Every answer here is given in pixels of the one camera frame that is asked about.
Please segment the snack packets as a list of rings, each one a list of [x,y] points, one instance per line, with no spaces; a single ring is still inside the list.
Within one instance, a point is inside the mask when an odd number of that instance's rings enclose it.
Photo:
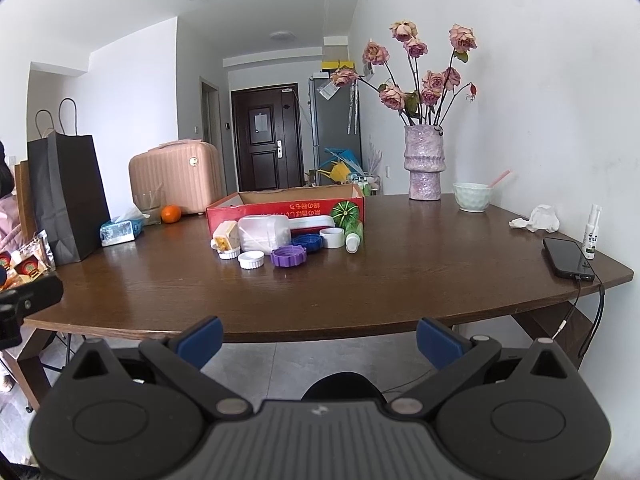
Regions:
[[[1,290],[4,292],[39,280],[54,270],[48,234],[42,230],[17,250],[1,253]]]

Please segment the green transparent bottle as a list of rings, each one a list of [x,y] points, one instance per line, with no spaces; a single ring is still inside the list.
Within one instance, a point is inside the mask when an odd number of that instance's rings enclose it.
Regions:
[[[363,225],[360,220],[352,220],[345,226],[345,248],[349,254],[356,254],[363,240]]]

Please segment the dark brown door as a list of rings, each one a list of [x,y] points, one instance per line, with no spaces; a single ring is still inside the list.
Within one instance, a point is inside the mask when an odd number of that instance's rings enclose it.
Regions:
[[[298,188],[304,184],[296,84],[231,93],[239,189]]]

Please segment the beige small box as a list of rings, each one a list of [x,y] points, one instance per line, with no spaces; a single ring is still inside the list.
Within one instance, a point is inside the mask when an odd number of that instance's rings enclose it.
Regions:
[[[228,252],[241,247],[238,222],[226,220],[216,227],[212,236],[213,248],[218,252]]]

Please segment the purple jar lid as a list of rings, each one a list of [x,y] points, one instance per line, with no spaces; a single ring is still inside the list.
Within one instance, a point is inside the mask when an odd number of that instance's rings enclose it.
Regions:
[[[307,261],[307,251],[303,246],[285,245],[275,249],[270,255],[270,260],[276,268],[294,268]]]

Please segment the blue jar lid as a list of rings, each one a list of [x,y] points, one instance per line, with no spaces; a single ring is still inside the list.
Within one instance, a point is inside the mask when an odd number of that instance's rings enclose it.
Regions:
[[[318,233],[302,234],[293,237],[292,244],[303,247],[308,254],[314,254],[323,248],[323,238]]]

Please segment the brown paper bag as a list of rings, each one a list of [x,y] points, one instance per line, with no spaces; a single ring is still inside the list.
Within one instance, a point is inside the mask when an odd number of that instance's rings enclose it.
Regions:
[[[27,160],[19,162],[14,167],[14,179],[23,237],[25,240],[30,240],[37,232],[37,222],[35,220],[34,206],[32,206],[32,188],[30,187]]]

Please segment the grey refrigerator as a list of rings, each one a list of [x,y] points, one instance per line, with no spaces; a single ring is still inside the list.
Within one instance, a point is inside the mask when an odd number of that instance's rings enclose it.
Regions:
[[[315,73],[308,80],[311,142],[314,166],[311,177],[315,184],[329,185],[334,162],[348,160],[362,167],[359,120],[359,89],[354,82],[337,87],[327,73]]]

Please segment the orange fruit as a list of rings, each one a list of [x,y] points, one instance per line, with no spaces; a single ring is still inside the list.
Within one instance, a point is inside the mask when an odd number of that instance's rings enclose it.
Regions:
[[[180,221],[182,218],[182,210],[175,205],[167,205],[160,211],[160,220],[163,223],[174,224]]]

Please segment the red white lint brush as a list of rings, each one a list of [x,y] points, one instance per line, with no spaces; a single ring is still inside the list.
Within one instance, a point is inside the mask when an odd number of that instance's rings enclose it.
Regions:
[[[335,228],[334,219],[328,214],[289,218],[288,227],[293,236],[300,234],[319,233],[323,229]]]

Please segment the white plastic cup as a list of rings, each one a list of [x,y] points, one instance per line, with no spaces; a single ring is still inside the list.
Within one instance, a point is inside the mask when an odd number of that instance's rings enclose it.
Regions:
[[[326,249],[338,249],[345,246],[345,231],[342,228],[325,228],[319,232],[322,245]]]

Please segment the red cardboard pumpkin box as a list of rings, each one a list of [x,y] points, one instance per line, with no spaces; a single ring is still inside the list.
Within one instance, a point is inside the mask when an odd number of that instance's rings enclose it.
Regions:
[[[364,196],[356,184],[309,188],[284,188],[262,192],[237,192],[209,205],[205,211],[209,232],[219,223],[256,214],[280,214],[290,219],[341,214],[345,220],[364,222]]]

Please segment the white jar lid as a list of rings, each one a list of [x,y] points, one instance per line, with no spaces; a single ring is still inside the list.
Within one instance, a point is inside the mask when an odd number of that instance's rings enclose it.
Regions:
[[[265,254],[261,250],[250,250],[238,255],[238,263],[243,270],[256,270],[265,264]]]

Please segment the blue tissue pack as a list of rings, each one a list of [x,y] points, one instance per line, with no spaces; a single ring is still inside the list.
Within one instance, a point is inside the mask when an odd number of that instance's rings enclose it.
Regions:
[[[144,217],[109,221],[100,227],[100,241],[103,247],[134,242],[142,233]]]

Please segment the small white round container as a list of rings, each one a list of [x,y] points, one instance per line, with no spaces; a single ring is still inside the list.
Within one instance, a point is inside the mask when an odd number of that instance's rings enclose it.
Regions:
[[[241,247],[235,247],[227,250],[218,250],[218,257],[221,260],[232,260],[239,257],[241,253]]]

